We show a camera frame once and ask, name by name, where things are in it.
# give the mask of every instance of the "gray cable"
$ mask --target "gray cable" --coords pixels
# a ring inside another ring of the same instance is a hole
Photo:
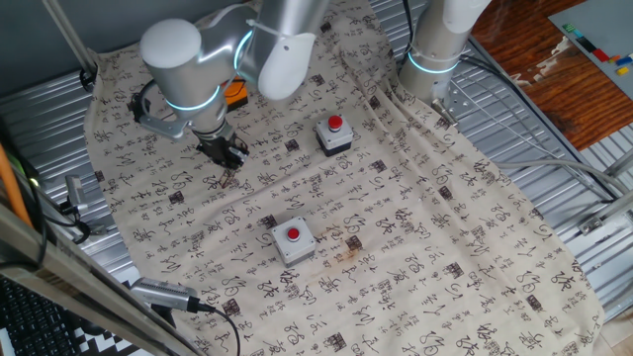
[[[513,130],[510,126],[508,126],[508,125],[504,124],[503,122],[501,122],[501,121],[497,120],[497,119],[496,119],[496,118],[495,118],[495,117],[494,117],[491,113],[489,113],[486,109],[484,109],[481,105],[479,105],[479,103],[478,103],[478,102],[476,102],[473,98],[471,98],[468,94],[466,94],[466,92],[465,92],[462,88],[460,88],[460,87],[457,85],[457,83],[456,83],[455,81],[453,81],[453,80],[451,79],[451,82],[453,83],[453,85],[455,85],[455,88],[457,88],[459,91],[461,91],[461,92],[462,92],[462,94],[463,94],[463,95],[464,95],[464,96],[465,96],[468,100],[470,100],[470,101],[471,101],[473,104],[475,104],[475,106],[477,106],[477,107],[478,107],[481,111],[483,111],[486,115],[488,115],[491,119],[493,119],[493,121],[494,121],[496,124],[501,125],[501,126],[503,126],[504,128],[508,129],[511,133],[513,133],[513,134],[514,134],[514,135],[516,135],[517,137],[521,138],[521,140],[523,140],[525,143],[528,143],[529,145],[533,146],[534,148],[536,148],[536,149],[538,149],[538,150],[540,150],[540,151],[542,151],[542,152],[544,152],[544,153],[547,153],[547,154],[549,154],[549,155],[552,155],[553,157],[556,157],[556,155],[555,155],[554,153],[552,153],[552,152],[548,151],[548,150],[547,150],[547,149],[545,149],[545,148],[541,148],[541,147],[539,147],[539,146],[538,146],[537,144],[535,144],[534,142],[531,142],[529,139],[527,139],[527,138],[523,137],[520,133],[518,133],[518,132],[516,132],[515,130]],[[496,164],[499,168],[503,168],[503,166],[504,166],[505,164],[514,164],[514,162],[512,162],[512,163],[503,163],[503,162],[494,162],[494,161],[493,161],[493,163],[494,163],[494,164]],[[587,165],[585,165],[585,164],[578,163],[578,162],[575,162],[575,161],[570,161],[570,160],[566,160],[566,159],[541,159],[541,160],[534,160],[534,161],[527,161],[527,162],[519,162],[519,163],[526,163],[526,164],[523,164],[523,165],[520,165],[520,164],[519,164],[519,165],[514,165],[514,166],[512,166],[512,167],[509,167],[509,166],[508,166],[508,167],[505,167],[505,168],[522,168],[522,167],[526,167],[526,166],[544,165],[544,164],[556,164],[556,165],[568,166],[568,167],[570,167],[570,169],[571,169],[571,167],[575,167],[575,168],[579,168],[579,169],[581,169],[581,170],[583,170],[583,171],[593,173],[593,174],[594,174],[594,175],[596,175],[597,177],[602,178],[602,180],[604,180],[605,182],[607,182],[607,183],[611,184],[613,187],[615,187],[617,190],[619,190],[619,191],[620,191],[620,193],[621,193],[622,195],[626,194],[626,193],[629,191],[628,189],[626,189],[626,187],[625,187],[624,185],[622,185],[621,183],[619,183],[616,179],[614,179],[614,178],[612,178],[612,177],[610,177],[610,176],[606,175],[605,173],[603,173],[603,172],[601,172],[601,171],[599,171],[599,170],[597,170],[597,169],[595,169],[595,168],[593,168],[593,167],[590,167],[590,166],[587,166]]]
[[[601,172],[593,167],[589,167],[585,164],[567,160],[567,159],[538,159],[538,160],[526,161],[526,162],[495,162],[495,164],[499,168],[506,168],[506,169],[524,168],[524,167],[539,166],[539,165],[560,165],[560,166],[574,167],[574,168],[582,169],[583,171],[595,174],[596,176],[600,177],[608,184],[617,188],[617,190],[619,190],[620,193],[622,193],[623,195],[626,194],[626,192],[628,192],[628,189],[626,189],[626,187],[622,183],[618,182],[613,177],[606,175],[604,172]]]
[[[527,126],[527,124],[526,124],[523,120],[521,120],[521,119],[518,117],[518,115],[516,115],[516,114],[514,113],[514,110],[513,110],[512,108],[510,108],[510,107],[509,107],[509,106],[505,103],[505,101],[504,101],[501,97],[499,97],[499,96],[497,95],[497,93],[495,93],[493,90],[489,90],[487,87],[485,87],[484,85],[482,85],[482,83],[480,83],[478,80],[475,80],[475,79],[473,79],[473,78],[471,78],[471,77],[468,77],[468,76],[464,75],[464,73],[458,73],[458,75],[459,75],[459,76],[461,76],[462,78],[466,79],[466,80],[471,81],[473,84],[480,86],[482,89],[489,91],[489,92],[490,92],[490,93],[491,93],[491,94],[492,94],[495,98],[497,98],[497,100],[498,100],[500,103],[502,103],[502,104],[505,106],[505,108],[506,108],[506,109],[507,109],[507,110],[508,110],[508,111],[509,111],[509,112],[510,112],[510,113],[511,113],[511,114],[512,114],[515,118],[516,118],[516,120],[517,120],[517,121],[518,121],[518,122],[519,122],[519,123],[523,126],[523,128],[524,128],[524,129],[525,129],[525,130],[526,130],[526,131],[530,134],[530,136],[532,136],[532,138],[534,138],[534,140],[535,140],[535,141],[537,141],[537,142],[541,145],[541,147],[543,148],[543,150],[544,150],[545,152],[548,152],[548,154],[549,154],[549,156],[550,156],[550,157],[552,157],[552,158],[554,158],[554,159],[559,159],[559,157],[558,157],[558,156],[557,156],[554,152],[552,152],[552,151],[548,150],[548,149],[545,147],[545,143],[541,140],[541,138],[539,138],[539,136],[538,136],[537,134],[534,134],[534,132],[532,131],[532,129],[530,129],[530,128]],[[456,83],[455,81],[451,81],[451,82],[453,83],[453,85],[455,85],[456,87],[458,87],[458,86],[457,86],[457,83]],[[462,93],[463,93],[463,94],[464,94],[464,95],[465,95],[468,99],[470,99],[470,101],[471,101],[471,102],[473,102],[473,103],[474,103],[477,107],[479,107],[479,108],[480,108],[480,109],[481,109],[484,113],[488,114],[488,116],[489,116],[489,117],[490,117],[490,118],[491,118],[491,119],[492,119],[492,120],[493,120],[496,124],[498,124],[498,125],[500,125],[500,126],[503,126],[503,124],[502,124],[502,122],[501,122],[501,121],[499,121],[499,120],[497,120],[496,118],[494,118],[494,117],[493,117],[493,116],[492,116],[492,115],[491,115],[488,111],[486,111],[483,107],[481,107],[481,106],[479,105],[479,103],[475,102],[475,100],[474,100],[473,98],[469,97],[469,96],[468,96],[468,95],[467,95],[464,91],[462,91]],[[513,94],[513,93],[512,93],[511,91],[508,91],[508,95],[509,95],[510,97],[512,97],[512,94]],[[509,130],[510,130],[513,134],[516,134],[516,135],[517,135],[519,138],[521,138],[523,141],[525,141],[525,142],[527,142],[528,144],[530,144],[530,142],[529,142],[529,138],[528,138],[528,139],[526,139],[526,138],[525,138],[525,137],[523,137],[521,134],[519,134],[519,133],[515,132],[514,130],[510,129],[508,126],[504,126],[504,127],[505,127],[506,129],[509,129]],[[571,168],[571,167],[567,167],[567,169],[566,169],[566,170],[567,170],[567,171],[568,171],[568,172],[569,172],[572,176],[576,177],[576,179],[578,179],[578,180],[579,180],[579,182],[581,182],[581,184],[583,184],[585,187],[587,187],[587,189],[589,189],[589,190],[591,190],[592,192],[594,192],[596,195],[598,195],[598,196],[602,197],[603,199],[611,199],[611,197],[609,197],[607,194],[605,194],[604,192],[602,192],[602,191],[600,191],[600,190],[596,189],[596,188],[593,186],[593,184],[591,184],[591,182],[590,182],[590,181],[586,178],[586,176],[585,176],[585,175],[583,175],[583,174],[581,174],[581,172],[579,172],[579,171],[577,171],[577,170],[575,170],[574,168]]]

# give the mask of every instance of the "blue led ring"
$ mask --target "blue led ring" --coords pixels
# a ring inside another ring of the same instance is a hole
[[[196,105],[195,107],[179,107],[177,105],[173,105],[167,99],[165,99],[165,101],[167,102],[167,104],[169,104],[170,107],[172,107],[172,108],[174,108],[176,110],[180,110],[180,111],[195,111],[195,110],[200,110],[200,109],[206,107],[207,105],[209,105],[212,101],[214,101],[214,99],[216,99],[216,97],[218,96],[218,93],[220,93],[220,85],[216,89],[216,92],[214,93],[214,95],[212,95],[211,98],[209,98],[209,100],[207,100],[206,102],[204,102],[204,103],[202,103],[200,105]]]
[[[452,67],[448,68],[448,69],[444,69],[444,70],[431,70],[431,69],[427,69],[424,68],[423,66],[417,64],[415,62],[415,60],[413,60],[413,57],[411,56],[411,52],[408,53],[408,59],[411,61],[411,63],[413,63],[413,65],[421,70],[421,71],[425,71],[427,73],[431,73],[431,74],[444,74],[444,73],[448,73],[449,71],[455,69],[455,67],[457,66],[457,64],[459,64],[459,61],[457,61],[457,63],[455,63],[455,65],[453,65]]]
[[[244,35],[244,37],[241,39],[241,41],[237,45],[237,49],[235,50],[235,56],[233,57],[233,68],[235,69],[235,71],[237,71],[237,61],[239,60],[239,53],[241,52],[241,49],[244,47],[244,45],[246,45],[246,42],[248,42],[248,39],[250,39],[251,36],[253,36],[252,30],[249,31],[246,35]]]

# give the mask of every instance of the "orange component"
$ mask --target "orange component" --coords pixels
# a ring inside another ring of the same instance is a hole
[[[248,103],[248,90],[246,90],[246,82],[244,79],[235,77],[225,91],[225,98],[229,111],[235,110]]]
[[[15,215],[17,215],[18,218],[20,218],[25,224],[33,227],[31,218],[29,218],[29,213],[27,212],[27,207],[24,205],[24,200],[22,199],[22,193],[20,193],[18,180],[13,174],[13,168],[11,168],[11,163],[9,162],[9,158],[7,158],[7,154],[5,153],[2,145],[0,145],[0,178],[2,179],[4,188],[7,191],[7,196],[9,197],[11,207],[13,208],[13,213],[15,213]]]

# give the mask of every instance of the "colorful blocks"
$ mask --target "colorful blocks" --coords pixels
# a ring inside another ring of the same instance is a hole
[[[596,50],[594,50],[592,52],[593,55],[595,55],[595,57],[597,58],[597,60],[601,61],[601,62],[606,62],[609,60],[609,56],[606,55],[606,53],[604,51],[602,51],[602,49],[598,48]]]
[[[633,62],[633,58],[631,58],[631,57],[629,57],[629,56],[626,56],[626,57],[624,57],[624,58],[620,58],[620,59],[616,60],[616,61],[615,61],[615,65],[620,66],[620,65],[625,65],[625,64],[628,64],[628,63],[630,63],[630,62]]]
[[[576,28],[572,24],[563,25],[563,29],[567,31],[567,33],[572,33]]]

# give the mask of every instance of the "metal frame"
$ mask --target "metal frame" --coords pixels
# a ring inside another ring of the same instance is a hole
[[[97,74],[97,65],[94,60],[88,53],[88,48],[83,43],[83,41],[77,35],[77,32],[70,24],[70,21],[66,17],[66,14],[61,9],[61,5],[59,5],[58,0],[42,0],[44,6],[48,10],[48,13],[55,21],[55,24],[59,28],[59,31],[63,35],[63,37],[68,42],[70,49],[75,53],[77,60],[81,64],[81,67],[86,71],[86,73],[90,73],[93,75]]]
[[[3,205],[0,230],[0,261],[37,260],[42,236]],[[151,354],[204,355],[63,236],[48,244],[37,271],[10,265],[0,273]]]

